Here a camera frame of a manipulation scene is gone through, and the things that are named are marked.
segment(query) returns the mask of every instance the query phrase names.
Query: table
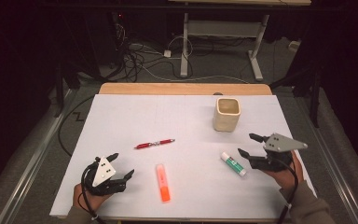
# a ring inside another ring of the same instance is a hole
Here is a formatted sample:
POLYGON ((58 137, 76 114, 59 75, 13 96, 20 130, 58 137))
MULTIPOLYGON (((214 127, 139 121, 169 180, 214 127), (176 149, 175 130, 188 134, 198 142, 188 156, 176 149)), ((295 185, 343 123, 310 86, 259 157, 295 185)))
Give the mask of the table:
MULTIPOLYGON (((273 222, 285 204, 279 186, 269 176, 252 170, 237 148, 263 155, 262 146, 250 140, 248 132, 268 135, 274 131, 291 136, 277 98, 266 85, 103 84, 50 215, 66 216, 72 204, 73 185, 93 158, 118 152, 112 162, 117 170, 114 178, 121 178, 131 169, 135 173, 126 191, 114 195, 100 208, 98 213, 103 218, 273 222), (215 92, 241 102, 241 118, 233 133, 219 133, 212 128, 214 102, 222 97, 211 95, 215 92), (165 138, 176 141, 133 149, 140 143, 165 138), (247 170, 245 177, 220 159, 223 151, 247 170), (159 163, 164 163, 167 172, 172 196, 169 203, 159 198, 155 172, 159 163)), ((304 176, 313 189, 305 168, 304 176)))
MULTIPOLYGON (((189 3, 221 3, 243 5, 285 5, 285 6, 309 6, 310 0, 170 0, 173 2, 189 3)), ((269 15, 264 15, 261 22, 237 22, 237 21, 190 21, 188 13, 185 13, 183 31, 183 50, 181 59, 181 77, 187 77, 188 65, 188 36, 189 35, 214 35, 234 37, 255 37, 255 47, 248 51, 248 57, 257 81, 263 80, 260 66, 257 62, 257 53, 267 28, 269 15)))

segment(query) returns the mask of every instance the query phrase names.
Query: white paper sheet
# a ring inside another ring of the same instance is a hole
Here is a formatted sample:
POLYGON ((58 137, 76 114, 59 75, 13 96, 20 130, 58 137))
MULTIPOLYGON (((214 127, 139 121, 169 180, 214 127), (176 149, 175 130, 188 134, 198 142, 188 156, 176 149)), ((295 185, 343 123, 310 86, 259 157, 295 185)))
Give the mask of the white paper sheet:
MULTIPOLYGON (((213 129, 215 101, 222 96, 96 95, 50 215, 65 217, 73 187, 95 157, 119 153, 112 161, 121 178, 134 169, 123 193, 98 211, 117 219, 265 219, 279 216, 285 200, 275 181, 242 158, 237 148, 263 156, 249 133, 292 137, 275 96, 235 97, 241 117, 233 133, 213 129), (145 149, 135 146, 164 139, 175 142, 145 149), (221 159, 227 152, 247 171, 240 177, 221 159), (165 166, 171 201, 160 199, 156 165, 165 166)), ((304 176, 313 190, 307 170, 304 176)))

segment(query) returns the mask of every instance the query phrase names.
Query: robotic hand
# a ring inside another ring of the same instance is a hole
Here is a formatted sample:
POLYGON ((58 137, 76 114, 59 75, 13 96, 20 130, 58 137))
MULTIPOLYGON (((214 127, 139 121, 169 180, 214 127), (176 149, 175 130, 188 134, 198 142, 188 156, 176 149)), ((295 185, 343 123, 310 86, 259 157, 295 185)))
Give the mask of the robotic hand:
POLYGON ((291 150, 307 148, 307 144, 285 137, 278 133, 273 133, 270 137, 260 136, 254 133, 249 134, 250 138, 266 144, 263 148, 267 152, 267 157, 251 156, 248 152, 238 148, 240 155, 247 159, 253 169, 280 172, 290 166, 292 162, 291 150))
POLYGON ((111 180, 110 178, 116 173, 116 170, 110 162, 117 157, 118 153, 107 158, 95 158, 95 162, 86 168, 82 176, 81 181, 85 189, 98 196, 123 192, 126 189, 127 181, 132 178, 134 170, 124 175, 122 179, 111 180))

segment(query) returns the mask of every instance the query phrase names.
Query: red pen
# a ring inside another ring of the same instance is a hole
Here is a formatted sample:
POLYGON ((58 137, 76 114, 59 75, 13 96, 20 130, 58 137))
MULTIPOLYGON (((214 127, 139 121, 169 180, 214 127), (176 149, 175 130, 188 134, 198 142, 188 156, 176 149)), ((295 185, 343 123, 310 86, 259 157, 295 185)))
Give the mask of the red pen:
POLYGON ((140 149, 140 148, 144 148, 144 147, 159 146, 159 145, 171 143, 171 142, 174 142, 174 141, 175 141, 174 139, 167 139, 167 140, 162 140, 162 141, 158 141, 158 142, 154 142, 154 143, 143 143, 141 145, 136 146, 135 149, 140 149))

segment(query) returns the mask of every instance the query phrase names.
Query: gray carpet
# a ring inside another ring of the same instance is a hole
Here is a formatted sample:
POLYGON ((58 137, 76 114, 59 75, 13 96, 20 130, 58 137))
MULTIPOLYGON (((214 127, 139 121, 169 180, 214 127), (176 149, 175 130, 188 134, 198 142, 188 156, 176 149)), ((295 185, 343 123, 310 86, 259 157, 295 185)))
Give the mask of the gray carpet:
MULTIPOLYGON (((210 77, 205 79, 193 80, 191 82, 199 83, 239 83, 237 79, 220 77, 228 76, 240 78, 245 82, 256 83, 253 77, 249 61, 245 57, 246 50, 252 48, 252 41, 245 40, 240 46, 225 46, 221 49, 215 49, 213 53, 206 56, 196 56, 203 54, 210 49, 209 47, 195 48, 193 55, 190 56, 193 75, 191 78, 210 77)), ((258 61, 265 77, 262 83, 271 83, 279 78, 284 77, 295 54, 287 49, 289 41, 286 39, 276 43, 262 45, 262 49, 258 55, 258 61)), ((150 61, 157 58, 157 55, 142 54, 150 61)), ((169 60, 173 64, 175 74, 179 74, 180 62, 178 60, 169 60)), ((152 63, 145 64, 144 67, 150 66, 152 63)), ((102 66, 101 70, 104 74, 108 74, 111 69, 108 66, 102 66)), ((172 74, 172 66, 169 63, 161 63, 150 67, 149 72, 143 70, 138 74, 138 82, 169 82, 169 80, 178 80, 172 74)), ((81 88, 76 92, 74 101, 70 104, 74 108, 83 100, 97 93, 101 84, 88 79, 87 76, 81 75, 81 88)), ((358 223, 355 217, 348 212, 351 210, 342 200, 342 192, 339 191, 339 183, 332 178, 322 147, 327 147, 335 158, 337 167, 344 176, 344 182, 347 189, 352 193, 353 199, 358 207, 358 157, 356 156, 351 143, 346 137, 339 124, 339 121, 331 110, 330 104, 325 94, 321 92, 320 108, 319 108, 319 124, 320 128, 315 129, 310 125, 307 117, 307 106, 309 99, 295 98, 291 93, 291 88, 277 88, 273 91, 278 96, 281 103, 283 113, 286 117, 289 128, 295 139, 306 142, 309 148, 300 151, 307 170, 310 174, 312 183, 317 190, 319 197, 324 198, 331 206, 331 214, 337 223, 358 223)), ((68 151, 73 151, 76 141, 81 133, 84 121, 87 117, 92 100, 79 106, 75 112, 80 112, 79 118, 76 114, 70 114, 68 119, 62 125, 62 144, 68 151)), ((5 171, 0 176, 0 214, 4 209, 7 200, 16 187, 22 173, 29 160, 33 157, 35 149, 40 146, 44 139, 46 131, 51 125, 51 120, 56 110, 56 105, 52 104, 49 112, 40 120, 39 124, 34 128, 33 132, 23 142, 21 147, 12 156, 7 164, 5 171)), ((55 195, 60 187, 63 175, 70 158, 62 150, 59 144, 58 135, 55 134, 51 142, 47 146, 47 154, 34 179, 31 187, 26 193, 26 197, 20 202, 21 207, 12 218, 12 223, 62 223, 62 220, 56 217, 50 217, 49 211, 55 199, 55 195)))

